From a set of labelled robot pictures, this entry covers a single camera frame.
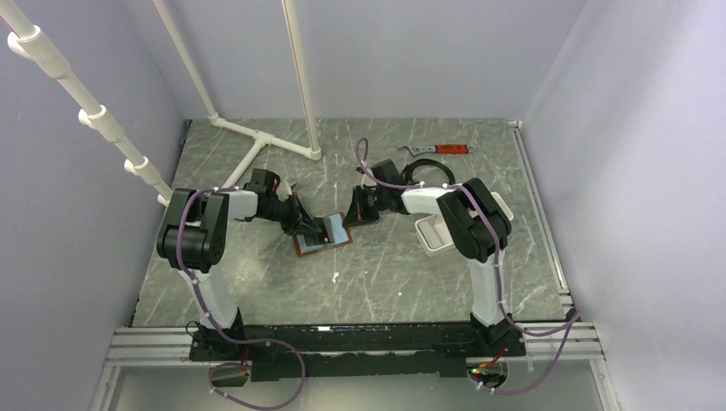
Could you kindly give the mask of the brown leather card holder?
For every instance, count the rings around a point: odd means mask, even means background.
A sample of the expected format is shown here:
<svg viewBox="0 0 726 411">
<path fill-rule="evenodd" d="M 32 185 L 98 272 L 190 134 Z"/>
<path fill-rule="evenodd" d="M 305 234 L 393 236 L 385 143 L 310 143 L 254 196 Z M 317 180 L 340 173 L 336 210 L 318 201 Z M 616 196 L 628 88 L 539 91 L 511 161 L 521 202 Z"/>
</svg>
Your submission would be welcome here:
<svg viewBox="0 0 726 411">
<path fill-rule="evenodd" d="M 293 237 L 298 257 L 306 257 L 353 242 L 350 229 L 343 226 L 345 215 L 342 212 L 313 220 L 321 229 L 319 233 L 300 233 Z"/>
</svg>

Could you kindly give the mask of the white plastic tray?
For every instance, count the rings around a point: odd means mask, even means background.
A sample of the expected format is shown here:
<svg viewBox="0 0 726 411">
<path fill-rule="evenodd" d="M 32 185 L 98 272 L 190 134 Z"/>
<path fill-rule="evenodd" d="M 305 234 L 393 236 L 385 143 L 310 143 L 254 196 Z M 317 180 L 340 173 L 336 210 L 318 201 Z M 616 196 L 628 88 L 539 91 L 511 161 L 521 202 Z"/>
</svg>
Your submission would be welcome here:
<svg viewBox="0 0 726 411">
<path fill-rule="evenodd" d="M 414 223 L 426 255 L 433 257 L 455 249 L 468 259 L 484 262 L 508 245 L 514 213 L 497 193 L 468 191 L 471 199 L 461 191 L 454 194 L 451 211 Z"/>
</svg>

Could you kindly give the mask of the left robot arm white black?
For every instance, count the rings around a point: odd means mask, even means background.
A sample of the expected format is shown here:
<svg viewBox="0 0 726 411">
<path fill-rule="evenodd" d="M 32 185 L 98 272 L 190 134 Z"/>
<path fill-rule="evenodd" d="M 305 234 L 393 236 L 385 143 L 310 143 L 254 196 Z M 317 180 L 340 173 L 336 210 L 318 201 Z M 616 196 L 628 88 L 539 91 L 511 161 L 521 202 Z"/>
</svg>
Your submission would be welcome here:
<svg viewBox="0 0 726 411">
<path fill-rule="evenodd" d="M 237 304 L 218 266 L 226 248 L 228 221 L 255 218 L 279 223 L 286 235 L 321 235 L 323 220 L 310 216 L 292 188 L 276 173 L 254 169 L 243 186 L 177 188 L 157 238 L 157 253 L 177 270 L 199 309 L 199 322 L 217 332 L 212 348 L 226 360 L 239 357 L 246 336 Z"/>
</svg>

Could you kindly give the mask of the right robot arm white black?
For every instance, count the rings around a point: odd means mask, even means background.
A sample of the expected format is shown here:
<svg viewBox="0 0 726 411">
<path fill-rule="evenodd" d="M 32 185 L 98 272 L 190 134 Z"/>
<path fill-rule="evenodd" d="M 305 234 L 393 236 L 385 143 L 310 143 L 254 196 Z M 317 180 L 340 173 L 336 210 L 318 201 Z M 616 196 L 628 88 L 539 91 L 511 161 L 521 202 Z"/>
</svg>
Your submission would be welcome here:
<svg viewBox="0 0 726 411">
<path fill-rule="evenodd" d="M 385 211 L 402 215 L 440 217 L 444 231 L 467 260 L 471 276 L 472 344 L 482 355 L 492 355 L 513 329 L 502 288 L 502 262 L 512 218 L 478 178 L 461 184 L 406 183 L 394 163 L 384 160 L 357 171 L 373 182 L 354 188 L 345 227 L 374 223 Z"/>
</svg>

